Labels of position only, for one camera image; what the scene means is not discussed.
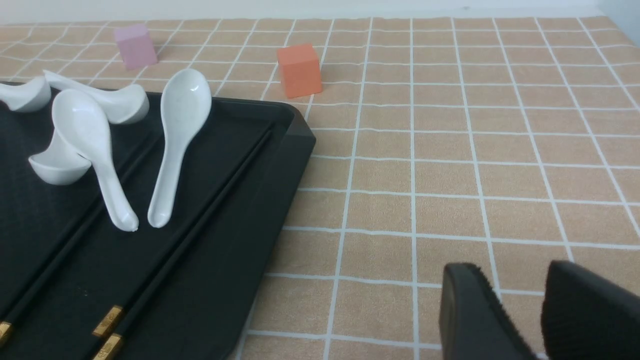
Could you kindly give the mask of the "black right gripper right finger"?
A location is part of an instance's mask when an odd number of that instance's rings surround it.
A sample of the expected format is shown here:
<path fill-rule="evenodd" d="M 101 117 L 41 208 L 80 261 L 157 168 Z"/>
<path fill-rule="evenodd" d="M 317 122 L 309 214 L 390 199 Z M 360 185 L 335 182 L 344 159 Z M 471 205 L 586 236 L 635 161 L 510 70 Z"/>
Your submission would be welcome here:
<path fill-rule="evenodd" d="M 541 330 L 551 360 L 637 360 L 640 299 L 581 265 L 553 260 Z"/>

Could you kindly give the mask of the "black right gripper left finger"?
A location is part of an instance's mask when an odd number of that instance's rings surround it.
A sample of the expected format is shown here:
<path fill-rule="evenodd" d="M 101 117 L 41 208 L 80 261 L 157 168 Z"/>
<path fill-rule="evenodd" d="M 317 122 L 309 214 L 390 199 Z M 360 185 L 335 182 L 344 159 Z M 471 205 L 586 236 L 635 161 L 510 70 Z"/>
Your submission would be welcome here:
<path fill-rule="evenodd" d="M 439 335 L 444 360 L 536 360 L 480 267 L 443 269 Z"/>

